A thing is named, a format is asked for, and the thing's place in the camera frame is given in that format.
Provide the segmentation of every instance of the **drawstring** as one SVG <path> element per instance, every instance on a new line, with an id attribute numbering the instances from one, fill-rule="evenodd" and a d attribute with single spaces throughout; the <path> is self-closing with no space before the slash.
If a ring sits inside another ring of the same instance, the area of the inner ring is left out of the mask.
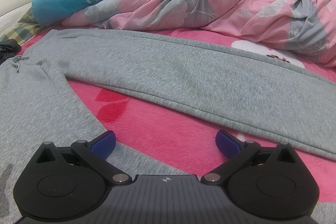
<path id="1" fill-rule="evenodd" d="M 27 60 L 27 59 L 29 59 L 29 57 L 28 56 L 17 55 L 17 56 L 14 56 L 13 58 L 9 58 L 9 59 L 11 59 L 12 66 L 17 68 L 16 72 L 18 73 L 19 69 L 20 69 L 19 61 Z"/>

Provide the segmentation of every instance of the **silver screw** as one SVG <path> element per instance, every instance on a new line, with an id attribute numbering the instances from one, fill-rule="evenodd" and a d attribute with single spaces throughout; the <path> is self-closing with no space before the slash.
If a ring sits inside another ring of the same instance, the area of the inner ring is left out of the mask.
<path id="1" fill-rule="evenodd" d="M 116 174 L 112 177 L 112 179 L 116 182 L 125 182 L 128 180 L 128 175 L 126 174 Z"/>
<path id="2" fill-rule="evenodd" d="M 216 173 L 208 173 L 208 174 L 204 175 L 204 179 L 207 180 L 207 181 L 214 182 L 214 181 L 220 180 L 221 176 L 216 174 Z"/>

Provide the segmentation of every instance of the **gray sweatpants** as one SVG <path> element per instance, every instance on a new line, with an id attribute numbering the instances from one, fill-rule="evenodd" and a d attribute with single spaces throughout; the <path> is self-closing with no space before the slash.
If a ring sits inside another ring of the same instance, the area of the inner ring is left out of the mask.
<path id="1" fill-rule="evenodd" d="M 336 159 L 335 84 L 294 65 L 204 42 L 117 30 L 53 30 L 24 55 L 29 60 L 19 61 L 19 73 L 10 60 L 0 67 L 3 223 L 19 217 L 12 189 L 41 142 L 68 146 L 105 131 L 66 77 Z M 132 176 L 183 173 L 122 144 L 108 161 Z M 319 203 L 314 217 L 334 224 L 332 210 L 334 203 Z"/>

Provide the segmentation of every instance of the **pink blanket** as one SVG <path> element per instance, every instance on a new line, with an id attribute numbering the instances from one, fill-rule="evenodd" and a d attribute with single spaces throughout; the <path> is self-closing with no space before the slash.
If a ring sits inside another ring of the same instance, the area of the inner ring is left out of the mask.
<path id="1" fill-rule="evenodd" d="M 102 0 L 64 26 L 164 30 L 202 28 L 263 42 L 336 66 L 336 0 Z"/>
<path id="2" fill-rule="evenodd" d="M 23 51 L 41 39 L 46 32 L 22 46 Z M 323 68 L 310 60 L 281 50 L 240 40 L 206 30 L 177 29 L 156 31 L 173 37 L 194 39 L 277 58 L 283 62 L 306 68 L 336 82 L 336 68 Z M 204 175 L 226 159 L 215 144 L 215 136 L 222 126 L 203 121 L 163 106 L 123 95 L 76 80 L 68 80 L 76 94 L 107 129 L 115 132 L 117 140 L 183 171 Z M 240 140 L 255 140 L 263 146 L 276 143 L 225 130 Z M 297 150 L 320 187 L 320 202 L 336 202 L 336 162 Z"/>

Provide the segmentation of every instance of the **black cloth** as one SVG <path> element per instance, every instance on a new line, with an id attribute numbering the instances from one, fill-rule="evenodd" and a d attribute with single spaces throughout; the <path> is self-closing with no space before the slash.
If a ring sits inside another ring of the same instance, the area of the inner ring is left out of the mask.
<path id="1" fill-rule="evenodd" d="M 0 41 L 0 65 L 8 58 L 14 57 L 19 51 L 21 51 L 21 46 L 14 39 Z"/>

